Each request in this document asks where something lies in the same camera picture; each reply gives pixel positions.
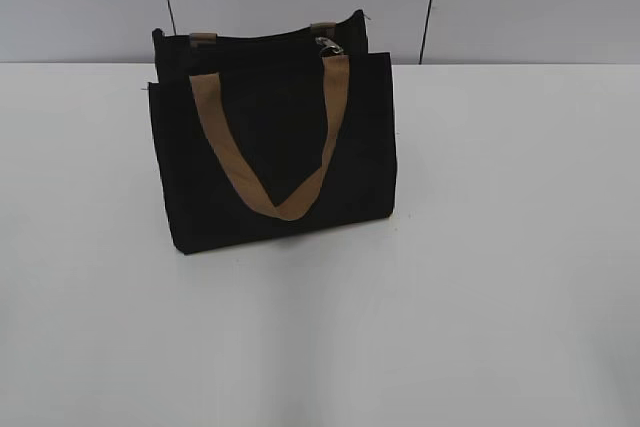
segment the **tan handle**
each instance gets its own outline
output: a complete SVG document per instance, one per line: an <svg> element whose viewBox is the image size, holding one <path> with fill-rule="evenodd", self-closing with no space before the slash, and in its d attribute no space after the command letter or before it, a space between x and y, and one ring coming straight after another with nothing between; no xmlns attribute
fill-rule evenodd
<svg viewBox="0 0 640 427"><path fill-rule="evenodd" d="M322 149L322 164L280 205L275 206L260 179L240 153L231 135L222 108L219 74L190 77L191 90L204 134L227 178L243 202L259 214L282 220L298 220L320 195L344 118L349 90L349 57L324 57L324 102L327 114L327 139Z"/></svg>
<svg viewBox="0 0 640 427"><path fill-rule="evenodd" d="M198 47L200 44L215 44L217 40L218 34L214 32L194 32L189 34L191 47Z"/></svg>

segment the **zipper pull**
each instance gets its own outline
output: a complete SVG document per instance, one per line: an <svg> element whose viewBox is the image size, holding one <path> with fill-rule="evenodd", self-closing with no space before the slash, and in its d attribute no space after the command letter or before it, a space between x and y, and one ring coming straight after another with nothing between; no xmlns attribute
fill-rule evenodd
<svg viewBox="0 0 640 427"><path fill-rule="evenodd" d="M322 46L320 57L344 54L344 49L327 37L316 37L316 44Z"/></svg>

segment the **tan strap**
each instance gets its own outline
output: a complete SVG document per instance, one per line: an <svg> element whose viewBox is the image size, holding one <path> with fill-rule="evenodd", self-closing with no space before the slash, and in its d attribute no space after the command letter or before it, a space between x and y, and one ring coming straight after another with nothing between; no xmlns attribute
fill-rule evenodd
<svg viewBox="0 0 640 427"><path fill-rule="evenodd" d="M336 23L335 22L317 22L311 24L311 35L315 37L329 37L335 40Z"/></svg>
<svg viewBox="0 0 640 427"><path fill-rule="evenodd" d="M324 57L324 101L327 114L327 138L322 149L322 164L280 205L275 206L260 179L240 153L229 130L222 108L219 74L190 77L193 98L204 134L227 178L243 202L254 212L282 220L298 220L320 195L342 126L349 90L349 57Z"/></svg>
<svg viewBox="0 0 640 427"><path fill-rule="evenodd" d="M200 44L215 44L218 34L214 32L195 32L189 34L189 43L191 47L198 47Z"/></svg>

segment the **white table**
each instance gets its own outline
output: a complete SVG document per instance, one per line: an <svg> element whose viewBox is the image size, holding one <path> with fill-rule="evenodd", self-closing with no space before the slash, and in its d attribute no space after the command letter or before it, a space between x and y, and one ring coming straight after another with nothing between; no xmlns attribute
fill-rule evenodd
<svg viewBox="0 0 640 427"><path fill-rule="evenodd" d="M394 75L391 220L184 257L153 67L0 66L0 425L640 425L640 66Z"/></svg>

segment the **black fabric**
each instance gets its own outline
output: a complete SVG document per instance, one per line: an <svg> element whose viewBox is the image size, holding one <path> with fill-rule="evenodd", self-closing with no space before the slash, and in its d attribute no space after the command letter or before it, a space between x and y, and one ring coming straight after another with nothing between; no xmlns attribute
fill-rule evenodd
<svg viewBox="0 0 640 427"><path fill-rule="evenodd" d="M332 37L346 54L368 52L364 12L357 10L349 19L337 23ZM153 31L155 64L159 82L179 80L188 75L243 68L247 65L269 65L279 61L303 58L317 52L315 33L310 27L266 37L218 36L215 43L192 47L188 35L165 36Z"/></svg>
<svg viewBox="0 0 640 427"><path fill-rule="evenodd" d="M188 78L149 84L153 139L175 246L185 254L384 218L394 206L396 151L388 54L350 55L349 96L333 158L309 212L257 214L240 199L204 136ZM320 165L323 66L313 55L223 70L222 100L245 159L276 204Z"/></svg>

